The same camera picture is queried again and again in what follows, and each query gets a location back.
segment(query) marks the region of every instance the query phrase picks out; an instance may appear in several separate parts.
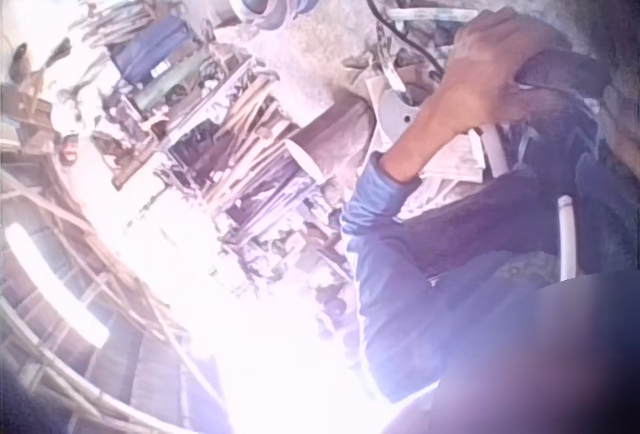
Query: hand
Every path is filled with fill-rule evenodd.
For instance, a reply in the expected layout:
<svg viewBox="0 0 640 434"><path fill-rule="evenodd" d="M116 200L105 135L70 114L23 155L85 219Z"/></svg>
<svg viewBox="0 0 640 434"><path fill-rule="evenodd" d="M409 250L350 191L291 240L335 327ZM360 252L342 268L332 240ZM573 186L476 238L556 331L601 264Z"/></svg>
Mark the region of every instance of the hand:
<svg viewBox="0 0 640 434"><path fill-rule="evenodd" d="M456 133L482 124L518 121L531 109L519 108L535 93L536 102L553 103L539 90L520 89L514 77L524 63L545 49L566 45L551 26L505 7L483 11L458 31L445 77L427 103Z"/></svg>

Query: bright light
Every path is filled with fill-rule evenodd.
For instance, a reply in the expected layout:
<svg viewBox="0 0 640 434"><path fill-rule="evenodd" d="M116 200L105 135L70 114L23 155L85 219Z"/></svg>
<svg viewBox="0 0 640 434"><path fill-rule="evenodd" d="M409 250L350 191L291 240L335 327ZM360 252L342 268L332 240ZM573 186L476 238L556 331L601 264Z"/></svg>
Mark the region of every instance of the bright light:
<svg viewBox="0 0 640 434"><path fill-rule="evenodd" d="M109 330L56 277L23 227L11 224L5 233L11 250L45 299L78 334L94 346L102 347Z"/></svg>
<svg viewBox="0 0 640 434"><path fill-rule="evenodd" d="M393 406L367 395L340 352L293 304L262 300L207 318L209 326L219 319L228 328L215 329L215 358L235 432L380 432Z"/></svg>

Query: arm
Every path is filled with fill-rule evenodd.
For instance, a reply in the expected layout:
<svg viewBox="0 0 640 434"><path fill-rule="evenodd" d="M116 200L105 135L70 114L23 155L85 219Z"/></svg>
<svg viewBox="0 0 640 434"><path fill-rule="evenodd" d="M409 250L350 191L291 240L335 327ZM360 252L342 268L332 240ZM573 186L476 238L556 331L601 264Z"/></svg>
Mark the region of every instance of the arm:
<svg viewBox="0 0 640 434"><path fill-rule="evenodd" d="M391 149L372 156L345 207L342 230L355 273L364 356L392 401L438 379L445 361L440 334L450 316L416 267L394 217L419 185L420 171L458 133L509 119L501 106L513 92L514 75L547 47L552 33L510 9L483 12L461 30L442 85Z"/></svg>

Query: person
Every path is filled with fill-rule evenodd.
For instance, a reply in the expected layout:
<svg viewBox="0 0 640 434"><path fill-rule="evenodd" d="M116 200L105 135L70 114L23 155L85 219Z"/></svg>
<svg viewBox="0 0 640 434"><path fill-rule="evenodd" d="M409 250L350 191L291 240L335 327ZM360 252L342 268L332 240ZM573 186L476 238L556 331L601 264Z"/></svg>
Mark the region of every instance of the person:
<svg viewBox="0 0 640 434"><path fill-rule="evenodd" d="M535 96L553 96L522 89L514 77L531 57L561 46L539 20L511 8L483 11L456 34L438 90L387 152L372 154L345 206L364 366L392 402L434 385L459 341L505 302L559 280L557 197L526 166L405 223L395 216L454 136L525 121ZM592 155L580 158L574 195L584 272L638 267L637 192Z"/></svg>

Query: electric wire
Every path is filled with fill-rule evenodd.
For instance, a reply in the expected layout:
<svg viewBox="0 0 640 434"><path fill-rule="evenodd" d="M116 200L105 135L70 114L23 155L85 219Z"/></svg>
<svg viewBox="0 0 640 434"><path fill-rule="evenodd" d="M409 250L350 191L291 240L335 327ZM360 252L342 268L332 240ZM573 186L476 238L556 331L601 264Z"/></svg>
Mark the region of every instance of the electric wire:
<svg viewBox="0 0 640 434"><path fill-rule="evenodd" d="M400 32L398 29L396 29L396 27L393 25L392 22L387 21L382 16L382 14L378 10L378 7L376 6L376 4L375 4L375 2L373 0L365 0L365 1L367 3L367 6L369 7L369 10L373 14L373 17L375 17L378 20L378 22L380 22L384 27L386 27L389 31L391 31L398 38L400 38L409 47L415 49L420 54L422 54L424 57L426 57L427 60L433 66L434 70L438 74L444 75L444 68L440 65L440 63L436 60L436 58L432 54L430 54L426 49L424 49L422 46L420 46L416 42L414 42L411 39L409 39L405 34Z"/></svg>

